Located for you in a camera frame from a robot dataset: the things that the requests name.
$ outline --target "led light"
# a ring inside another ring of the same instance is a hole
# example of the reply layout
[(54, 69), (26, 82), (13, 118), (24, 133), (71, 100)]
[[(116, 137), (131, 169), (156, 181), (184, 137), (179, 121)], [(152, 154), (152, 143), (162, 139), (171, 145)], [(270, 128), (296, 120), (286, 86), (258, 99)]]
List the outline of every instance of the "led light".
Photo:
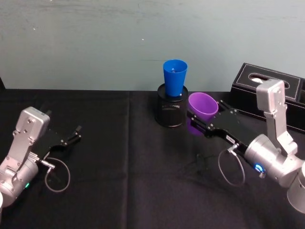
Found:
[(259, 164), (255, 164), (254, 168), (257, 172), (260, 172), (260, 173), (264, 171), (264, 168)]

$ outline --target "black canister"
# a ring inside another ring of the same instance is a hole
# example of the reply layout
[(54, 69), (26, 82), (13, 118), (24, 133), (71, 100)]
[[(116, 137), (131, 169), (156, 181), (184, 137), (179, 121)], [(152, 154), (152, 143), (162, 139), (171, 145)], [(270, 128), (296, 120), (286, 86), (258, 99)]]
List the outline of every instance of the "black canister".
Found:
[(185, 123), (188, 90), (183, 87), (180, 96), (170, 97), (165, 93), (165, 84), (158, 88), (156, 121), (165, 127), (177, 127)]

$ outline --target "black tablecloth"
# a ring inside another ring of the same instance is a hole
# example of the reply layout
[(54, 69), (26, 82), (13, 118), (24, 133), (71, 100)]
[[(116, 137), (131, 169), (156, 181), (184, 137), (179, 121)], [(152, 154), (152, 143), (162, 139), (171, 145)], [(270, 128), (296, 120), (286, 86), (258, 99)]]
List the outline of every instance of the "black tablecloth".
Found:
[[(13, 206), (4, 208), (0, 228), (305, 228), (305, 216), (290, 206), (286, 189), (260, 179), (246, 163), (245, 185), (230, 186), (217, 166), (228, 144), (190, 135), (185, 126), (161, 127), (153, 115), (155, 102), (156, 92), (0, 92), (1, 161), (20, 111), (28, 106), (52, 110), (50, 128), (59, 133), (83, 127), (81, 142), (65, 160), (70, 187), (52, 193), (39, 174)], [(241, 121), (265, 133), (264, 122), (245, 116)], [(305, 135), (290, 133), (305, 158)], [(222, 164), (230, 178), (241, 177), (232, 158), (224, 156)]]

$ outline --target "black tissue box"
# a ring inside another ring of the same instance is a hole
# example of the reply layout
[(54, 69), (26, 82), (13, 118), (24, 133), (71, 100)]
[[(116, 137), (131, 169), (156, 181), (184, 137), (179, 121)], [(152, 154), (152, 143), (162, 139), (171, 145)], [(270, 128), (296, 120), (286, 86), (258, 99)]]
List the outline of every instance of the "black tissue box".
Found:
[(228, 104), (242, 114), (265, 119), (263, 111), (257, 108), (256, 88), (259, 83), (254, 82), (254, 78), (262, 80), (274, 78), (284, 81), (287, 126), (305, 133), (305, 81), (303, 78), (244, 63), (232, 84)]

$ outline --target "metal bracket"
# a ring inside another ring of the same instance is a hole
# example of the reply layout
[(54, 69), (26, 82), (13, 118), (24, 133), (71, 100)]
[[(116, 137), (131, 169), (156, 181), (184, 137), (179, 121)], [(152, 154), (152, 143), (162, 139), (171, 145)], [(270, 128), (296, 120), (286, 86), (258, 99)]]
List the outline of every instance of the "metal bracket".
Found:
[(288, 155), (297, 153), (297, 144), (287, 132), (285, 84), (282, 80), (269, 79), (256, 88), (257, 107), (264, 111), (267, 135), (275, 147)]

